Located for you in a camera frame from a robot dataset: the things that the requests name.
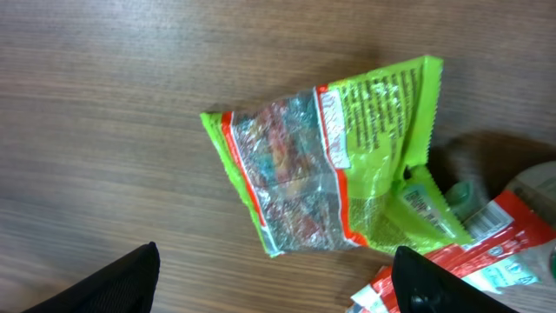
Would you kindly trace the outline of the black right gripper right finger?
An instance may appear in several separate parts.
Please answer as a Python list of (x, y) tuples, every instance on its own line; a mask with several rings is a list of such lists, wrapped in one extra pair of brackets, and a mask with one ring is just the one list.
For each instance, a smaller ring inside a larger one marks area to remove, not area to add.
[(396, 250), (391, 278), (401, 313), (517, 313), (407, 246)]

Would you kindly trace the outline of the green lid spread jar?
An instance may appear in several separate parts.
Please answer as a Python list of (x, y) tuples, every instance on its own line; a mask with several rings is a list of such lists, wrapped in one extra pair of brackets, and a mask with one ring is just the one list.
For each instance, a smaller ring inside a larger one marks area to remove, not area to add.
[(509, 181), (504, 191), (525, 205), (523, 257), (543, 282), (555, 282), (555, 162), (534, 165)]

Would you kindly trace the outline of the green gummy candy bag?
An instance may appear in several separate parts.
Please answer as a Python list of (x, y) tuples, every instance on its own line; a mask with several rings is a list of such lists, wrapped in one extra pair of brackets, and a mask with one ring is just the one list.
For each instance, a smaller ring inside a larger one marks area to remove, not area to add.
[(202, 113), (269, 256), (471, 242), (427, 168), (443, 67), (417, 57), (255, 110)]

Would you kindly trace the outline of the teal wipes packet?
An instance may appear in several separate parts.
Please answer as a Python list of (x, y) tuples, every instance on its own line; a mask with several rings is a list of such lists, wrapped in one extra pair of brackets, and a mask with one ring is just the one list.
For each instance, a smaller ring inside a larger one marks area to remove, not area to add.
[(447, 192), (448, 203), (463, 222), (473, 242), (454, 249), (446, 269), (481, 290), (500, 294), (503, 289), (541, 283), (541, 277), (523, 257), (525, 205), (510, 192), (483, 204), (470, 182), (457, 183)]

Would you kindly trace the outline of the red snack stick packet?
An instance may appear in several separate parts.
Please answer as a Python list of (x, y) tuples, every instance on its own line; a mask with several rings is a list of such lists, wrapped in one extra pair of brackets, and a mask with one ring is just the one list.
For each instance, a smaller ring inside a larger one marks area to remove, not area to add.
[(478, 290), (495, 294), (546, 280), (541, 271), (548, 258), (542, 256), (540, 269), (535, 270), (526, 254), (548, 248), (555, 242), (555, 231), (514, 193), (503, 191), (466, 225), (475, 243), (448, 245), (425, 257)]

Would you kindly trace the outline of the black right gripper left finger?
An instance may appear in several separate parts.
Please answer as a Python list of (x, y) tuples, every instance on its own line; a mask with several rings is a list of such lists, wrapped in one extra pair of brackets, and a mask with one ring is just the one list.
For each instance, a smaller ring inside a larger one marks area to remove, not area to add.
[(159, 273), (150, 242), (24, 313), (150, 313)]

